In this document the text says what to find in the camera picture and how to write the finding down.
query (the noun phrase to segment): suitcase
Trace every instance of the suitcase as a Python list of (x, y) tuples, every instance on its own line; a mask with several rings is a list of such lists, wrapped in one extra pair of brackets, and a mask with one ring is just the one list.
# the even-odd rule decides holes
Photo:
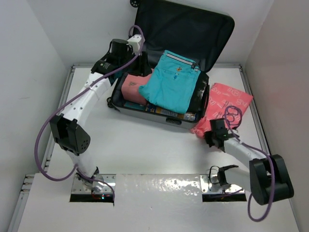
[[(135, 24), (144, 33), (144, 49), (152, 68), (157, 65), (163, 52), (169, 50), (194, 60), (206, 73), (214, 66), (235, 26), (233, 18), (228, 15), (165, 0), (141, 1)], [(118, 79), (108, 99), (109, 107), (120, 113), (186, 129), (193, 128), (204, 117), (209, 99), (208, 81), (195, 120), (190, 121), (124, 106), (126, 100), (122, 96), (121, 86), (126, 76)]]

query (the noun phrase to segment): gray wall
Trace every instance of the gray wall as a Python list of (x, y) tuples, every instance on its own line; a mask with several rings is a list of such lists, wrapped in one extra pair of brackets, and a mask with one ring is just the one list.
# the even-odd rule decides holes
[(67, 70), (26, 0), (0, 1), (0, 31), (0, 232), (4, 232), (25, 174), (37, 172), (35, 138), (57, 107)]
[[(235, 30), (218, 62), (247, 59), (273, 0), (172, 0), (231, 15)], [(113, 38), (127, 38), (136, 9), (129, 0), (28, 0), (64, 63), (101, 58)]]
[(271, 152), (289, 169), (301, 231), (309, 231), (308, 10), (308, 0), (275, 0), (246, 63)]

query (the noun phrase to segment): folded clothing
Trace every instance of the folded clothing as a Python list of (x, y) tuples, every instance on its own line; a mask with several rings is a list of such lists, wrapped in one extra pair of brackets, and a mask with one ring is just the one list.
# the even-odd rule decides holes
[(193, 91), (188, 112), (197, 113), (201, 108), (202, 98), (208, 85), (209, 77), (205, 72), (201, 72), (198, 76), (195, 89)]
[(130, 102), (135, 102), (141, 105), (146, 105), (147, 100), (139, 93), (139, 87), (147, 84), (151, 77), (148, 76), (134, 76), (128, 74), (124, 83), (121, 86), (121, 92), (124, 99)]
[(139, 93), (150, 103), (185, 114), (200, 70), (193, 60), (165, 51), (147, 84)]
[[(211, 130), (210, 120), (223, 118), (226, 107), (229, 105), (237, 106), (244, 114), (252, 99), (253, 96), (245, 92), (230, 86), (215, 83), (210, 90), (209, 103), (205, 116), (191, 129), (191, 132), (203, 138), (204, 133)], [(233, 124), (237, 124), (239, 120), (240, 117), (236, 116)]]

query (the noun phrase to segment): table surface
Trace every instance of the table surface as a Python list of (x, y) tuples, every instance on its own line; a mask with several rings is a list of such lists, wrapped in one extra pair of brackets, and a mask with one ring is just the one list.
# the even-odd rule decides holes
[[(89, 68), (76, 68), (68, 99), (83, 86)], [(238, 68), (213, 68), (211, 84), (240, 90)], [(236, 164), (232, 156), (209, 148), (186, 129), (123, 115), (107, 107), (109, 89), (87, 120), (89, 151), (101, 173), (117, 174), (115, 207), (108, 203), (70, 203), (72, 177), (55, 183), (36, 174), (19, 227), (28, 231), (298, 231), (288, 200), (274, 203), (267, 219), (250, 221), (247, 202), (202, 203), (199, 175), (212, 165)], [(260, 147), (250, 108), (239, 128), (242, 140)], [(66, 175), (72, 162), (55, 146), (48, 168)], [(252, 203), (254, 217), (264, 206)]]

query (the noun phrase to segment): black cable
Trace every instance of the black cable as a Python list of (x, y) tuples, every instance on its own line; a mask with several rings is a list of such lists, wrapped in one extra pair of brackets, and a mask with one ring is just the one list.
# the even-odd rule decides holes
[(217, 185), (217, 184), (219, 184), (219, 182), (218, 182), (218, 183), (213, 183), (213, 182), (211, 181), (211, 170), (212, 170), (213, 167), (216, 167), (216, 168), (219, 169), (219, 167), (216, 166), (216, 165), (211, 166), (211, 168), (209, 169), (208, 179), (209, 179), (209, 181), (210, 181), (213, 185)]

